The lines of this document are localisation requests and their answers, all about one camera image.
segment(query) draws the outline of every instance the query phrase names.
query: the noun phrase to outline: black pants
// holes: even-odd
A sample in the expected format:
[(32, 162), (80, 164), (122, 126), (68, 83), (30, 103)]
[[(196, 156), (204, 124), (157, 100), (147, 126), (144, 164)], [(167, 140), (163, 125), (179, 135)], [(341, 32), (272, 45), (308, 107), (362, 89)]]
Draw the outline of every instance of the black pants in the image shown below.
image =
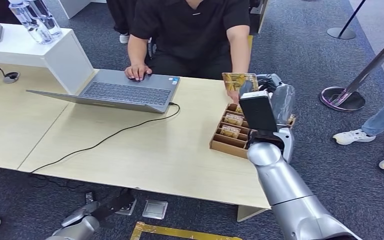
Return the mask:
[(222, 73), (232, 72), (229, 52), (208, 59), (185, 60), (157, 50), (147, 65), (153, 74), (201, 79), (221, 80)]
[(120, 34), (128, 34), (135, 17), (137, 0), (106, 0), (109, 12), (114, 19), (114, 30)]

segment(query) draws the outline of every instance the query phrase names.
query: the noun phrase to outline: water bottle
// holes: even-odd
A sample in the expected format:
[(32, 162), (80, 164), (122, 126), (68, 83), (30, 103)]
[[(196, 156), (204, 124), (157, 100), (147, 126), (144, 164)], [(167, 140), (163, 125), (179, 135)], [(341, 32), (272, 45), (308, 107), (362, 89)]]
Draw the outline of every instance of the water bottle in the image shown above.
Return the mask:
[(27, 29), (31, 37), (40, 44), (50, 44), (53, 41), (51, 33), (43, 22), (33, 17), (28, 10), (28, 2), (24, 0), (9, 0), (9, 9), (17, 17), (20, 23)]
[(48, 7), (45, 5), (43, 0), (25, 0), (28, 3), (28, 9), (30, 14), (33, 17), (38, 17), (41, 19), (42, 23), (46, 26), (50, 34), (54, 38), (58, 38), (63, 34), (60, 26), (58, 26), (57, 21), (54, 16), (52, 16)]

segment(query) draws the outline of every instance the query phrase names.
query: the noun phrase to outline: cardboard organizer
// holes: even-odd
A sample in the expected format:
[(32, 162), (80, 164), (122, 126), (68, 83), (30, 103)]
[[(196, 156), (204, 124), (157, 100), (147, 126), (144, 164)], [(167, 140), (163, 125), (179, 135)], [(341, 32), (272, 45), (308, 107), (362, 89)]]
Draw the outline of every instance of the cardboard organizer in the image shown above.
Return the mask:
[[(246, 159), (247, 151), (248, 151), (248, 146), (247, 146), (248, 134), (251, 131), (251, 129), (249, 129), (248, 122), (246, 121), (246, 119), (244, 119), (242, 126), (225, 122), (226, 114), (234, 114), (234, 115), (244, 117), (242, 113), (235, 111), (237, 106), (238, 105), (235, 103), (231, 103), (227, 106), (226, 110), (223, 113), (223, 116), (221, 117), (220, 122), (218, 123), (214, 136), (211, 138), (211, 141), (209, 143), (209, 148)], [(289, 123), (287, 125), (289, 128), (292, 128), (292, 126), (295, 123), (295, 119), (296, 119), (295, 116), (292, 114), (291, 117), (289, 118)], [(240, 129), (240, 133), (237, 139), (233, 137), (221, 135), (220, 132), (222, 130), (223, 125)]]

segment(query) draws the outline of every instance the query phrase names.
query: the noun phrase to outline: black t-shirt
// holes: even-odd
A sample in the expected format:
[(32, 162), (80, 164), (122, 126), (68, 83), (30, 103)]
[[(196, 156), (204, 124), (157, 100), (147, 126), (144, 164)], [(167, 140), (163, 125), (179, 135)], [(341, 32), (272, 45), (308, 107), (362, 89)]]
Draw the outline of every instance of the black t-shirt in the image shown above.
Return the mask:
[(249, 0), (203, 0), (194, 10), (186, 0), (138, 0), (130, 31), (156, 38), (159, 51), (199, 60), (230, 50), (226, 30), (250, 25)]

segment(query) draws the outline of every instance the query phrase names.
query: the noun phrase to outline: stanchion base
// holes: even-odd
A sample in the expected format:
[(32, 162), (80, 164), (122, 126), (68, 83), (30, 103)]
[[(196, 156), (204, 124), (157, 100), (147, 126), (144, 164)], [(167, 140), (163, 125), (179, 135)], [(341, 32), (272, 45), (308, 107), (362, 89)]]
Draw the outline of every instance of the stanchion base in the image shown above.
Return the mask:
[(348, 112), (348, 113), (354, 112), (364, 107), (364, 105), (366, 104), (366, 100), (357, 91), (353, 92), (339, 106), (333, 105), (331, 102), (335, 100), (344, 90), (345, 88), (339, 87), (339, 86), (328, 87), (323, 91), (321, 91), (320, 100), (329, 108), (334, 109), (336, 111), (341, 111), (341, 112)]
[(344, 39), (344, 40), (353, 39), (357, 36), (355, 32), (353, 32), (352, 30), (349, 30), (348, 28), (345, 29), (345, 31), (343, 31), (341, 36), (339, 36), (341, 31), (342, 31), (342, 27), (332, 27), (327, 30), (327, 34), (329, 34), (331, 37), (334, 37), (336, 39)]

